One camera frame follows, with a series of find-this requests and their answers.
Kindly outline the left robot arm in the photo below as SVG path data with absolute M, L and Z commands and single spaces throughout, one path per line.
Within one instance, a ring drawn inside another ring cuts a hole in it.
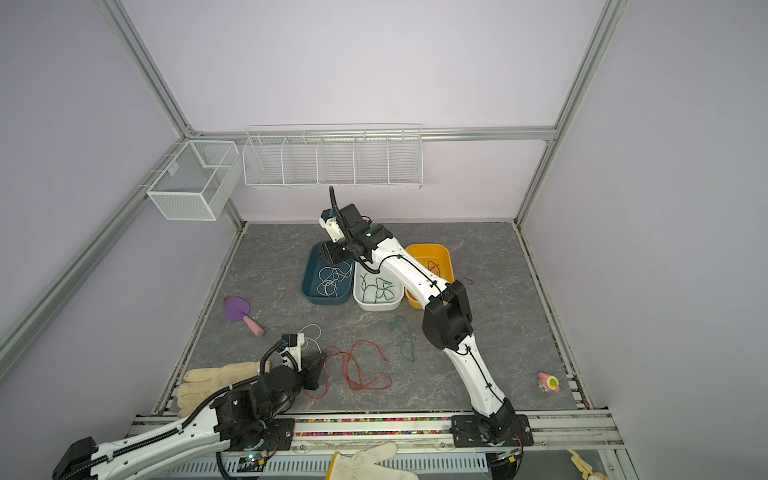
M 328 355 L 312 352 L 305 360 L 294 334 L 276 342 L 262 356 L 285 359 L 269 372 L 222 387 L 183 419 L 127 439 L 98 444 L 91 437 L 73 442 L 62 456 L 53 479 L 151 479 L 204 454 L 256 450 L 270 436 L 281 440 L 276 418 L 304 391 L 319 387 Z

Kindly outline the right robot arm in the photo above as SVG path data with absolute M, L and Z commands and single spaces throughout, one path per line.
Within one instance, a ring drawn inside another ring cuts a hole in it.
M 341 208 L 335 189 L 328 190 L 330 207 L 319 224 L 330 239 L 321 244 L 321 258 L 330 265 L 353 259 L 366 272 L 392 276 L 411 292 L 423 307 L 424 336 L 447 355 L 468 392 L 479 438 L 491 445 L 512 440 L 522 445 L 520 418 L 480 354 L 465 286 L 430 271 L 385 226 L 361 215 L 353 204 Z

